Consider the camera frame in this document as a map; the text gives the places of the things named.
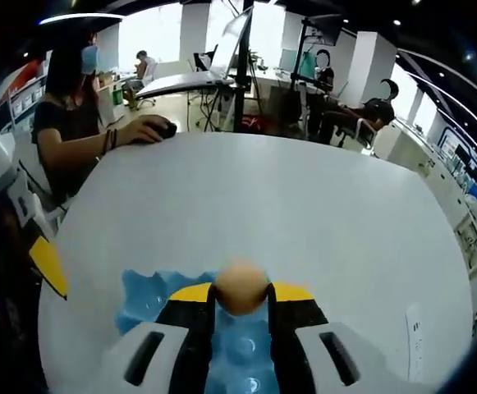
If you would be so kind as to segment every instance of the brown egg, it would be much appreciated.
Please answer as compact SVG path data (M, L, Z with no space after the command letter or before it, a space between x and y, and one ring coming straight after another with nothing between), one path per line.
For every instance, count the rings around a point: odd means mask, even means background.
M218 303L230 314L241 316L262 305L267 295L268 279L261 269L240 262L220 271L214 285Z

